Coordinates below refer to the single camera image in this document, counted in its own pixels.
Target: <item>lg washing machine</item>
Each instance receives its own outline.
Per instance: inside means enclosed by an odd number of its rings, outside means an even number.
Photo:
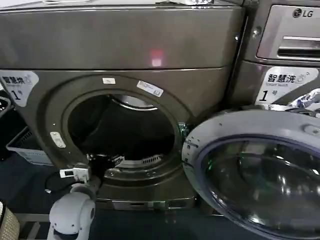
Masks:
[[[105,205],[198,192],[261,236],[320,239],[320,2],[202,3],[2,9],[0,80],[57,167],[125,157]],[[223,99],[236,107],[206,118]]]
[[[247,7],[228,102],[319,109],[320,2],[261,0]]]
[[[105,173],[105,207],[193,206],[182,144],[224,96],[243,20],[223,1],[3,8],[1,82],[58,168],[125,158]]]

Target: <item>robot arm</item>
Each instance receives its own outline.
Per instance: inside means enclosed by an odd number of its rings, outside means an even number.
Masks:
[[[88,240],[91,223],[96,212],[96,193],[103,181],[104,172],[121,163],[123,157],[90,155],[91,167],[77,165],[60,170],[62,178],[74,177],[70,193],[56,201],[49,214],[50,228],[47,240]]]
[[[96,212],[95,202],[83,192],[71,192],[50,211],[48,240],[87,240]]]

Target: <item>lg logo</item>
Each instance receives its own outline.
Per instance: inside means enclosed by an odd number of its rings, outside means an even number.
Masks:
[[[297,19],[300,16],[302,16],[303,18],[311,18],[312,15],[314,14],[314,11],[306,11],[306,10],[302,10],[301,8],[296,8],[293,13],[292,16]]]

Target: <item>door glass window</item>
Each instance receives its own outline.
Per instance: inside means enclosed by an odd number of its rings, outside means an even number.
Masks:
[[[211,150],[201,169],[215,205],[263,231],[320,234],[320,159],[299,146],[252,139]]]

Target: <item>front-load washer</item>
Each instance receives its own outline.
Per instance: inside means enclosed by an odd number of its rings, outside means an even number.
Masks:
[[[57,167],[125,157],[105,173],[105,207],[189,207],[182,143],[224,96],[244,11],[137,3],[1,9],[1,83]]]
[[[228,102],[319,109],[320,2],[261,0],[248,9]]]

